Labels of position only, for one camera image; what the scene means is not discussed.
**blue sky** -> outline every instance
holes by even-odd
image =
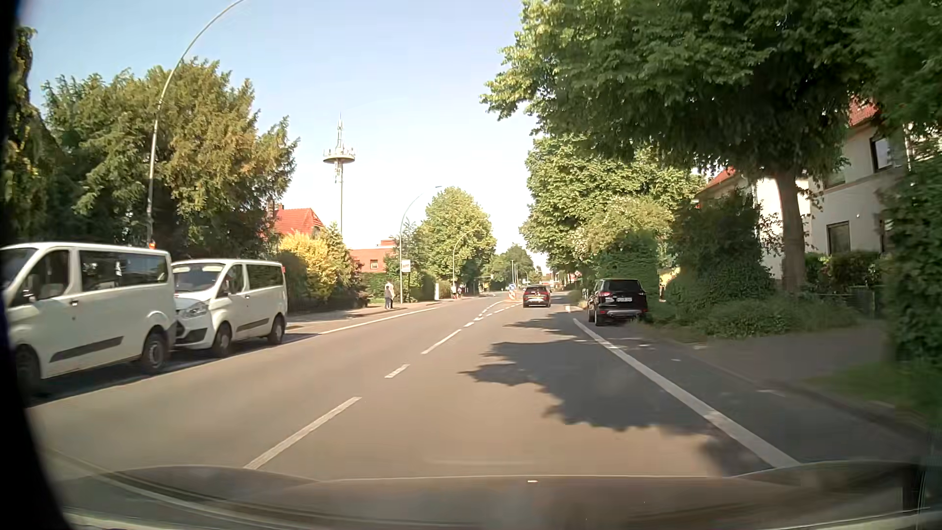
[[[21,12],[37,29],[29,83],[58,75],[142,75],[170,67],[230,0],[32,0]],[[524,159],[533,119],[498,122],[479,103],[500,69],[498,49],[519,27],[513,0],[246,0],[216,21],[191,55],[217,59],[235,82],[249,78],[264,128],[289,116],[300,137],[298,170],[285,207],[312,207],[329,223],[339,214],[333,147],[342,112],[346,169],[344,237],[375,246],[398,230],[422,190],[455,185],[491,215],[497,250],[523,244],[527,217]],[[409,210],[422,217],[431,193]]]

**house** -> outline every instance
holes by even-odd
[[[877,108],[853,104],[850,131],[842,154],[847,163],[836,173],[814,183],[811,244],[824,254],[849,250],[885,252],[887,230],[880,194],[904,173],[907,159],[900,138],[886,138],[874,120]]]
[[[803,190],[808,189],[807,178],[797,179],[795,183]],[[752,196],[753,200],[760,204],[759,211],[763,217],[772,219],[777,216],[777,219],[781,221],[782,203],[778,198],[778,185],[775,183],[775,180],[770,177],[764,177],[758,179],[756,182],[750,182],[749,179],[741,173],[737,173],[735,169],[726,168],[716,176],[710,178],[706,186],[697,192],[695,197],[699,200],[715,199],[728,195],[733,190],[740,190],[743,194]],[[808,200],[807,194],[799,194],[798,209],[802,213],[804,229],[805,232],[807,232],[810,228],[808,219],[811,213],[811,202]],[[781,235],[781,224],[778,224],[778,226],[774,228],[774,231]],[[782,256],[767,252],[762,257],[762,264],[769,268],[772,277],[782,277]]]
[[[381,240],[380,244],[373,248],[350,249],[350,257],[360,263],[361,273],[385,273],[386,263],[384,258],[392,254],[396,248],[396,240]]]
[[[275,205],[275,232],[293,234],[301,232],[315,237],[324,228],[317,214],[311,208],[287,208]]]

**car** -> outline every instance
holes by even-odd
[[[642,283],[633,278],[602,278],[595,280],[589,291],[586,311],[589,322],[597,326],[620,320],[644,319],[647,295]]]
[[[524,307],[550,306],[549,289],[543,285],[531,285],[524,289]]]
[[[136,361],[160,372],[173,345],[173,278],[162,250],[80,242],[0,249],[17,376],[44,379]]]
[[[288,311],[284,267],[259,259],[190,259],[172,264],[176,345],[232,353],[235,340],[281,344]]]

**headlight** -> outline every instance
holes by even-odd
[[[192,306],[180,311],[180,317],[191,319],[205,315],[207,311],[209,311],[209,304],[206,302],[197,302],[196,304],[193,304]]]

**curved street light pole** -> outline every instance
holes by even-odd
[[[411,208],[412,205],[415,204],[415,201],[417,201],[418,198],[421,197],[422,195],[425,195],[424,191],[419,193],[413,199],[413,201],[409,203],[409,205],[406,207],[406,210],[402,212],[402,219],[399,220],[399,241],[398,241],[399,245],[398,247],[399,247],[399,304],[400,305],[402,305],[402,224],[406,222],[406,214],[409,213],[409,208]]]
[[[189,46],[187,46],[187,49],[183,51],[183,55],[181,55],[180,58],[177,59],[176,64],[173,65],[173,69],[171,70],[170,75],[167,76],[167,81],[164,82],[164,90],[160,91],[160,97],[157,99],[157,113],[156,113],[156,116],[154,116],[154,135],[151,137],[151,169],[148,172],[148,177],[147,177],[147,180],[148,180],[147,182],[147,244],[148,245],[151,244],[151,240],[154,238],[154,156],[156,155],[156,151],[157,151],[157,126],[160,124],[160,109],[164,106],[164,95],[167,93],[167,87],[170,86],[171,79],[173,79],[173,74],[176,73],[176,69],[178,66],[180,66],[180,63],[183,62],[185,58],[187,58],[189,49],[193,47],[193,44],[196,43],[196,40],[199,39],[203,35],[203,33],[206,31],[206,29],[208,29],[210,25],[212,25],[215,21],[217,21],[219,17],[226,14],[226,12],[229,9],[232,9],[235,6],[238,6],[242,2],[245,2],[245,0],[235,0],[226,9],[223,9],[222,11],[220,11],[218,15],[213,17],[212,20],[210,20],[208,23],[206,23],[205,26],[203,26],[203,29],[201,29],[200,32],[196,34],[196,37],[193,37],[193,40],[189,42]]]
[[[472,228],[458,236],[458,240],[455,241],[455,246],[451,249],[451,285],[455,288],[455,291],[458,289],[458,286],[455,285],[455,252],[458,250],[458,243],[462,242],[464,236],[467,236],[475,230],[477,230],[477,228]]]

